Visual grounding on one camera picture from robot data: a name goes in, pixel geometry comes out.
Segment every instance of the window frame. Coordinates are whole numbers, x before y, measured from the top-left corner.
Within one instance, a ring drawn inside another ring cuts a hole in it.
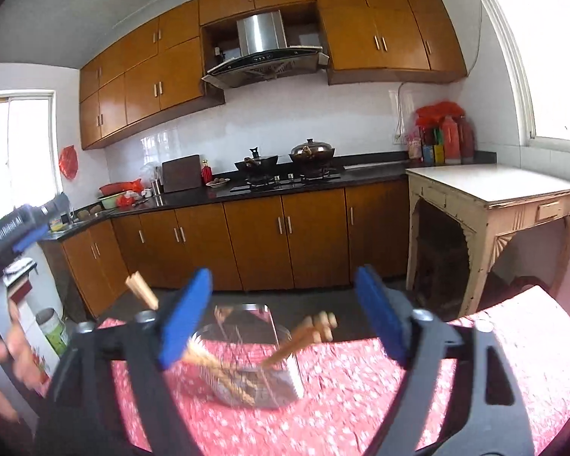
[[[56,132],[56,109],[55,109],[55,91],[45,89],[27,89],[27,90],[3,90],[0,91],[0,103],[6,102],[10,108],[11,101],[17,100],[49,100],[49,125],[48,135],[50,143],[50,161],[55,185],[55,196],[63,192],[63,184],[61,175],[59,174],[59,156],[57,149],[57,132]]]
[[[536,134],[530,86],[513,31],[498,0],[482,0],[482,3],[496,32],[500,47],[503,50],[507,71],[509,72],[515,112],[517,113],[517,125],[520,134],[523,134],[523,138],[520,135],[520,144],[529,147],[570,152],[570,141],[568,139],[545,137]]]

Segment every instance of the wooden table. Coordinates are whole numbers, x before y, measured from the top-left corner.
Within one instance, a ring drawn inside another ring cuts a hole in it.
[[[459,316],[477,310],[486,276],[514,234],[564,219],[566,235],[551,288],[555,296],[570,258],[570,182],[501,165],[435,166],[406,170],[410,187],[410,246],[406,288],[413,289],[419,216],[424,199],[460,223],[469,253],[469,281]]]

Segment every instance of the pink tablecloth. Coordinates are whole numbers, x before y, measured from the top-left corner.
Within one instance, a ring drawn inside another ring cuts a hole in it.
[[[458,323],[493,322],[523,394],[535,453],[570,416],[570,318],[536,287]],[[103,326],[117,324],[108,319]],[[304,399],[281,410],[229,408],[215,399],[198,369],[177,362],[165,373],[173,399],[207,455],[362,454],[398,389],[403,371],[377,339],[320,344],[298,355]],[[449,399],[454,364],[442,362],[420,443],[436,440]],[[133,401],[125,362],[114,363],[129,439],[150,449]]]

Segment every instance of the window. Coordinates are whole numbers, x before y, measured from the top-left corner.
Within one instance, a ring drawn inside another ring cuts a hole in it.
[[[55,163],[52,95],[0,98],[0,218],[61,191]]]
[[[483,1],[505,53],[520,126],[530,142],[557,148],[554,139],[570,139],[570,0]]]

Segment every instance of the range hood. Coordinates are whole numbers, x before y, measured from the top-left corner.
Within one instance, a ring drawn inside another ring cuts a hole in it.
[[[278,10],[241,19],[236,26],[241,56],[214,66],[203,77],[205,82],[220,89],[314,73],[329,62],[329,56],[320,46],[287,46]]]

